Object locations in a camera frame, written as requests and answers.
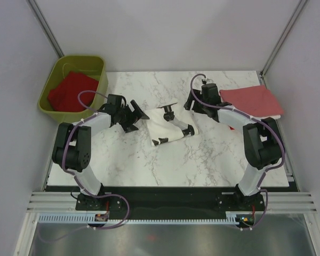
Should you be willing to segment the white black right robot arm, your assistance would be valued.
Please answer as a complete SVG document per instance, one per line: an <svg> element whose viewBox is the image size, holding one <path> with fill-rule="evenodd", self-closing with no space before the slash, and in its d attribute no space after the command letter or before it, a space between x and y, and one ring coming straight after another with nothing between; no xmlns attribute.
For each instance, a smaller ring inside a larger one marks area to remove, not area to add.
<svg viewBox="0 0 320 256"><path fill-rule="evenodd" d="M260 192L266 174L284 163L285 150L276 121L271 117L257 119L222 102L214 83L203 84L200 90L191 88L184 109L207 115L242 134L247 167L233 201L238 209L246 210Z"/></svg>

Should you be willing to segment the white printed t-shirt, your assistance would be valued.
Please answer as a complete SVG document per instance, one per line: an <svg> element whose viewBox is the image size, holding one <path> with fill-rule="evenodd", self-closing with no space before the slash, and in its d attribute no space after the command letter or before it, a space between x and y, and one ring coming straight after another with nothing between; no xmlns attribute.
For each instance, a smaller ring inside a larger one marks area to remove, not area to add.
<svg viewBox="0 0 320 256"><path fill-rule="evenodd" d="M145 111L145 120L153 147L199 134L192 114L178 101Z"/></svg>

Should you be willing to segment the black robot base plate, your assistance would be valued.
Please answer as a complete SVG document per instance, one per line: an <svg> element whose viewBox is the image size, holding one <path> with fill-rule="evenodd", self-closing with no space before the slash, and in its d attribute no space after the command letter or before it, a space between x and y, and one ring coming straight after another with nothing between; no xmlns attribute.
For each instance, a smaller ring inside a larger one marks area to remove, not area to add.
<svg viewBox="0 0 320 256"><path fill-rule="evenodd" d="M227 212L260 212L265 209L261 194L240 200L235 188L208 187L104 187L107 198L79 194L78 211L107 210L116 219L205 219L222 218Z"/></svg>

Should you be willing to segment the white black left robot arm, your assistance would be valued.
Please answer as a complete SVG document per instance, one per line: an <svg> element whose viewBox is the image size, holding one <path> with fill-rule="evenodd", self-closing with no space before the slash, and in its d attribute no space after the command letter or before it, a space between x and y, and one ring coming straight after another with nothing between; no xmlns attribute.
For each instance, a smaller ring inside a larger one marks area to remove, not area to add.
<svg viewBox="0 0 320 256"><path fill-rule="evenodd" d="M139 120L149 120L138 104L130 101L133 109L122 95L109 94L107 102L93 114L75 123L60 123L52 152L53 163L70 174L88 204L95 210L106 205L103 184L96 178L90 167L91 139L97 133L119 124L126 133L137 131L134 125Z"/></svg>

